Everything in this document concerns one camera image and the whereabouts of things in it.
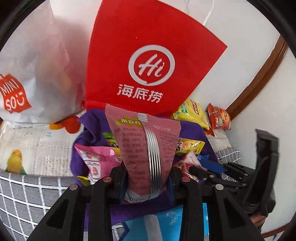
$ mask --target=gray checkered fabric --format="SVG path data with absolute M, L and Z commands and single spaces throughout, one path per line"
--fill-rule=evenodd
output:
M 27 240 L 73 177 L 35 177 L 0 171 L 0 218 L 16 241 Z
M 218 151 L 218 152 L 216 152 L 216 156 L 217 156 L 218 162 L 221 164 L 234 162 L 234 163 L 240 165 L 240 163 L 241 163 L 240 151 L 234 147 Z M 236 182 L 236 180 L 234 180 L 232 177 L 230 177 L 224 173 L 222 173 L 222 178 L 224 180 Z

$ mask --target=orange snack package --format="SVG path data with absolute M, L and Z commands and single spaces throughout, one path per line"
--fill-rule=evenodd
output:
M 209 103 L 209 105 L 207 106 L 207 111 L 209 113 L 209 119 L 213 130 L 231 130 L 230 116 L 226 110 L 216 106 L 212 106 L 212 104 Z

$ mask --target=red haidilao bag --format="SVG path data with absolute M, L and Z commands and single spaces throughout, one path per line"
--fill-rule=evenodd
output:
M 103 0 L 88 57 L 86 108 L 171 117 L 227 46 L 157 0 Z

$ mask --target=black plastic part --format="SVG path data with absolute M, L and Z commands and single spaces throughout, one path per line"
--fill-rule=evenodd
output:
M 276 205 L 276 197 L 274 195 L 274 189 L 272 188 L 269 198 L 266 202 L 267 213 L 271 213 Z
M 264 240 L 249 216 L 224 189 L 213 187 L 214 197 L 207 201 L 210 241 Z
M 209 171 L 205 171 L 205 170 L 200 169 L 196 166 L 190 167 L 189 172 L 190 172 L 190 174 L 196 176 L 198 179 L 202 180 L 203 178 L 206 178 L 207 179 L 206 181 L 208 183 L 222 184 L 223 186 L 232 187 L 232 188 L 245 187 L 240 182 L 232 182 L 232 181 L 223 180 L 222 178 L 217 177 L 216 174 L 209 172 Z
M 226 170 L 226 175 L 229 175 L 230 177 L 242 183 L 247 183 L 249 176 L 253 175 L 255 172 L 255 170 L 252 168 L 244 167 L 236 163 L 226 163 L 223 164 L 223 167 Z
M 128 186 L 128 172 L 123 162 L 121 162 L 119 167 L 112 169 L 110 177 L 114 181 L 114 187 L 109 197 L 113 199 L 113 202 L 121 203 L 125 197 Z
M 113 241 L 111 214 L 107 192 L 113 187 L 113 180 L 105 183 L 103 179 L 94 184 L 89 212 L 89 241 Z
M 267 217 L 267 203 L 270 199 L 279 159 L 278 139 L 266 131 L 256 130 L 256 132 L 256 171 L 250 178 L 248 188 L 239 193 L 239 198 L 246 212 L 253 213 L 259 209 L 260 214 Z
M 180 231 L 180 241 L 203 240 L 204 223 L 202 208 L 202 193 L 200 185 L 193 179 L 181 182 L 186 190 L 186 200 L 183 203 L 183 215 Z
M 68 188 L 51 207 L 27 241 L 82 241 L 86 203 L 80 188 Z
M 169 180 L 167 182 L 167 192 L 172 204 L 182 205 L 186 198 L 186 192 L 180 188 L 180 178 L 183 174 L 178 167 L 172 167 L 170 170 Z

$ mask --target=yellow parrot print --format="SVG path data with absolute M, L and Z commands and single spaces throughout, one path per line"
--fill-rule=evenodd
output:
M 26 175 L 26 172 L 22 167 L 22 153 L 19 149 L 12 151 L 11 156 L 7 161 L 7 168 L 5 171 L 14 174 Z

